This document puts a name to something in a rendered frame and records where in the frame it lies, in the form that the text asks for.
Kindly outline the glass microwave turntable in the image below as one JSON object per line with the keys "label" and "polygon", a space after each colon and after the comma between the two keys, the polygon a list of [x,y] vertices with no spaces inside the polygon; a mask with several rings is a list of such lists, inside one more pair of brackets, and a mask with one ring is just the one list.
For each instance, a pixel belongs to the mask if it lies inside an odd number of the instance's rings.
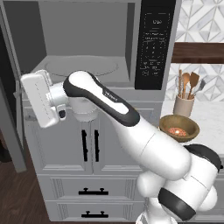
{"label": "glass microwave turntable", "polygon": [[100,76],[110,74],[117,68],[118,65],[111,59],[84,55],[52,59],[45,64],[47,72],[64,77],[80,70]]}

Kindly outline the thin wooden stick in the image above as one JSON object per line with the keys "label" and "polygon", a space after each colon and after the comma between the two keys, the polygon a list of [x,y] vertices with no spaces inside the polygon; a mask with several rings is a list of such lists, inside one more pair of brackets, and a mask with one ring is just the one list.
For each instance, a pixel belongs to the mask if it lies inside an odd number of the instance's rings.
{"label": "thin wooden stick", "polygon": [[178,71],[178,96],[181,98],[182,95],[182,70]]}

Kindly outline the grey cupboard door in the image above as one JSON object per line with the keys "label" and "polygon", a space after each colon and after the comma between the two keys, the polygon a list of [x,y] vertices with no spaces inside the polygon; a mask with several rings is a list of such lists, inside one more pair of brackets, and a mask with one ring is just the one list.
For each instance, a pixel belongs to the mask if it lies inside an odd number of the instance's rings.
{"label": "grey cupboard door", "polygon": [[[23,100],[24,117],[35,116],[31,104]],[[81,131],[87,133],[87,162],[84,162]],[[88,175],[92,173],[89,126],[79,122],[70,107],[66,120],[42,129],[38,121],[24,120],[26,142],[38,175]]]}
{"label": "grey cupboard door", "polygon": [[[95,162],[95,130],[99,132],[99,162]],[[120,145],[112,122],[101,111],[91,122],[94,174],[97,175],[138,175],[146,171]]]}

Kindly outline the grey microwave oven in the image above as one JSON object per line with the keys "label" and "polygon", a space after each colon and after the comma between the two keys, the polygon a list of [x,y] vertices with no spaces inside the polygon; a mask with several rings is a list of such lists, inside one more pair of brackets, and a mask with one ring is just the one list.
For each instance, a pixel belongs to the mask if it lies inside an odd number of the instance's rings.
{"label": "grey microwave oven", "polygon": [[3,0],[19,74],[47,62],[99,56],[118,68],[96,76],[132,101],[161,102],[181,0]]}

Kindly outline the grey metal spatula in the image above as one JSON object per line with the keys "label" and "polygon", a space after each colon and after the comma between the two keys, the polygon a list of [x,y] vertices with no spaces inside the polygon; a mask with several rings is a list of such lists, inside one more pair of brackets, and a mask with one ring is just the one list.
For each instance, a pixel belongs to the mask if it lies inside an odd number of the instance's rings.
{"label": "grey metal spatula", "polygon": [[195,96],[199,91],[201,91],[204,88],[205,85],[206,85],[206,82],[204,80],[201,80],[199,86],[197,87],[196,90],[194,90],[192,95]]}

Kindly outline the wooden spatula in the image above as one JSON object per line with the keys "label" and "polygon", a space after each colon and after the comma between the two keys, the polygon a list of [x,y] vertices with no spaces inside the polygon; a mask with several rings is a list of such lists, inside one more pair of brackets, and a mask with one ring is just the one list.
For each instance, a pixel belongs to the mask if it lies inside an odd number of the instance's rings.
{"label": "wooden spatula", "polygon": [[191,88],[190,88],[190,92],[188,94],[187,99],[191,98],[193,88],[195,88],[196,85],[198,84],[199,78],[200,78],[200,76],[198,74],[196,74],[195,72],[191,73],[191,75],[190,75],[190,86],[191,86]]}

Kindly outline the grey drawer front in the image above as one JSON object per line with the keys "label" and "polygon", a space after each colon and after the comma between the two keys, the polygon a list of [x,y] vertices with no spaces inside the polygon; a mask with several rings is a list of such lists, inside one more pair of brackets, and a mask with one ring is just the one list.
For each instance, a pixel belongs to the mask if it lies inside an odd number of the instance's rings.
{"label": "grey drawer front", "polygon": [[[45,200],[121,200],[143,201],[136,178],[100,176],[44,176],[38,182]],[[79,195],[78,191],[104,188],[108,195]]]}
{"label": "grey drawer front", "polygon": [[[46,201],[45,207],[51,221],[135,222],[144,210],[144,203],[140,201]],[[104,211],[108,214],[108,218],[81,218],[81,214],[86,211],[92,214]]]}

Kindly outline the grey microwave door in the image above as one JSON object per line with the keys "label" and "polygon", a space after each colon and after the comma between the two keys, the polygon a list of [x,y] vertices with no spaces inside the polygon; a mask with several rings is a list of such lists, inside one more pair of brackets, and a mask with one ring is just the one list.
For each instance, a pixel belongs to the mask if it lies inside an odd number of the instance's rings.
{"label": "grey microwave door", "polygon": [[12,49],[10,28],[4,2],[0,0],[0,132],[16,172],[25,172],[27,168],[22,95],[18,98],[13,95],[19,90],[22,87]]}

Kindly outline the brown wooden bowl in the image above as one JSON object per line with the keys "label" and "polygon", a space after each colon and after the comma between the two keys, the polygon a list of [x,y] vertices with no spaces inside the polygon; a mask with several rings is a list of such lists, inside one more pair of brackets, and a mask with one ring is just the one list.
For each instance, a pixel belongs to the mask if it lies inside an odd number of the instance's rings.
{"label": "brown wooden bowl", "polygon": [[[176,136],[168,132],[169,128],[177,127],[186,131],[187,136]],[[199,133],[199,125],[188,117],[182,115],[165,115],[159,121],[159,129],[179,143],[193,140]]]}

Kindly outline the wooden spoon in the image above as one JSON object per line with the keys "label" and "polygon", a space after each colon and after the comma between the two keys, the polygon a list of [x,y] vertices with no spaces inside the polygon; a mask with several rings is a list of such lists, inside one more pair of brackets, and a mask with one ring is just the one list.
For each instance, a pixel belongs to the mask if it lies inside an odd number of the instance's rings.
{"label": "wooden spoon", "polygon": [[185,98],[185,96],[186,96],[186,84],[190,80],[190,74],[189,73],[184,73],[182,75],[182,77],[183,77],[183,93],[182,93],[182,98]]}

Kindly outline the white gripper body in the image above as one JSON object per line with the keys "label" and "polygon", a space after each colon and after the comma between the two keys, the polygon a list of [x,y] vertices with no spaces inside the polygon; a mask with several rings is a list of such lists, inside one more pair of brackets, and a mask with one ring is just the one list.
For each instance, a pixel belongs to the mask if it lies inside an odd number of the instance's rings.
{"label": "white gripper body", "polygon": [[21,82],[41,128],[51,127],[62,120],[63,83],[53,84],[46,70],[24,74]]}

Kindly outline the dark wooden shelf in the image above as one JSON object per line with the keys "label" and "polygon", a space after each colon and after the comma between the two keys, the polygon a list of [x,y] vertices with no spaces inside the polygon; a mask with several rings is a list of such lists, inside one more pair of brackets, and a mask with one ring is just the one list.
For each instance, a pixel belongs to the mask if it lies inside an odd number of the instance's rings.
{"label": "dark wooden shelf", "polygon": [[224,43],[176,42],[172,63],[224,64]]}

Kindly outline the beige utensil pot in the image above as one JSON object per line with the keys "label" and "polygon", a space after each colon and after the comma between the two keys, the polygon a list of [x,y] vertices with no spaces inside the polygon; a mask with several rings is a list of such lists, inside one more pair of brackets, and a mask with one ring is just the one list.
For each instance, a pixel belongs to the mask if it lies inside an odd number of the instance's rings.
{"label": "beige utensil pot", "polygon": [[189,117],[193,110],[194,97],[191,96],[188,98],[188,94],[185,94],[185,98],[181,98],[178,94],[176,96],[174,106],[173,106],[173,114]]}

